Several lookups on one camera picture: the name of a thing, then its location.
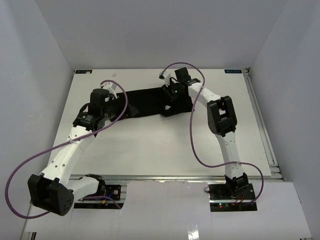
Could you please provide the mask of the black t-shirt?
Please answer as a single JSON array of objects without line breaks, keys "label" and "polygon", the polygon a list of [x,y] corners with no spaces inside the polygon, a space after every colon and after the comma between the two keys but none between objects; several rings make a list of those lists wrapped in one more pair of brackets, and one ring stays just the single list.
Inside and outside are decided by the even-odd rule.
[{"label": "black t-shirt", "polygon": [[161,87],[148,88],[141,90],[127,91],[128,103],[138,109],[138,113],[133,118],[149,117],[161,115],[170,117],[180,113],[189,113],[193,103],[189,96],[188,89],[185,87],[185,95],[176,101],[168,101]]}]

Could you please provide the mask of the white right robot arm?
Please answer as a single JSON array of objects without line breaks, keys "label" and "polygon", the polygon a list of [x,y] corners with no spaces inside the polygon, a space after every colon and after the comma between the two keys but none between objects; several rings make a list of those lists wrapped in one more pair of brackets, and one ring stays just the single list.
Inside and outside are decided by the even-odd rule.
[{"label": "white right robot arm", "polygon": [[[175,82],[170,73],[164,69],[159,78],[164,80],[162,89],[170,101],[174,102],[179,97],[194,98],[189,120],[189,136],[192,152],[197,161],[206,168],[218,168],[224,166],[225,188],[228,195],[235,198],[240,190],[249,185],[248,176],[242,167],[236,144],[236,125],[238,123],[233,101],[229,96],[220,96],[205,87],[205,79],[202,81],[192,79],[186,67],[175,71]],[[210,131],[218,140],[223,157],[223,163],[208,165],[197,156],[193,141],[193,115],[195,105],[200,102],[207,112],[207,124]]]}]

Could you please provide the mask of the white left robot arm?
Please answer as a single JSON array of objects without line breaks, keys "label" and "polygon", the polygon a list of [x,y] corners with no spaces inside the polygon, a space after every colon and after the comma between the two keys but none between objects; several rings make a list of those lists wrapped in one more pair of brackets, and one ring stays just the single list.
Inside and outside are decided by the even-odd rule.
[{"label": "white left robot arm", "polygon": [[94,89],[89,103],[82,106],[72,123],[67,144],[60,148],[40,175],[33,174],[28,179],[31,203],[64,216],[75,201],[104,196],[106,184],[102,176],[90,173],[78,180],[71,180],[72,171],[106,121],[115,123],[116,119],[131,118],[138,112],[126,95],[118,96],[110,88]]}]

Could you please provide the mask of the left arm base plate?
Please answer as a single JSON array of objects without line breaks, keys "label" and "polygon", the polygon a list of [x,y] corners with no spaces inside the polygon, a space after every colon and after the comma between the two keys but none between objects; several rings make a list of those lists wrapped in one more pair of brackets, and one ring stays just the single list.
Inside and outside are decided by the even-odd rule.
[{"label": "left arm base plate", "polygon": [[121,200],[122,187],[119,184],[105,185],[94,194],[90,194],[82,198],[80,201],[84,203],[86,208],[90,209],[117,209],[123,207]]}]

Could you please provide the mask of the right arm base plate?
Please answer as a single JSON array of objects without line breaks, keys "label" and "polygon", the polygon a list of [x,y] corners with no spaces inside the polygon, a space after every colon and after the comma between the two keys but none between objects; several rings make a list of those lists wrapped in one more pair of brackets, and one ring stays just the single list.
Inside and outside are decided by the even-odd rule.
[{"label": "right arm base plate", "polygon": [[253,185],[230,193],[226,184],[209,184],[204,191],[209,194],[209,205],[211,213],[222,212],[256,212],[258,210]]}]

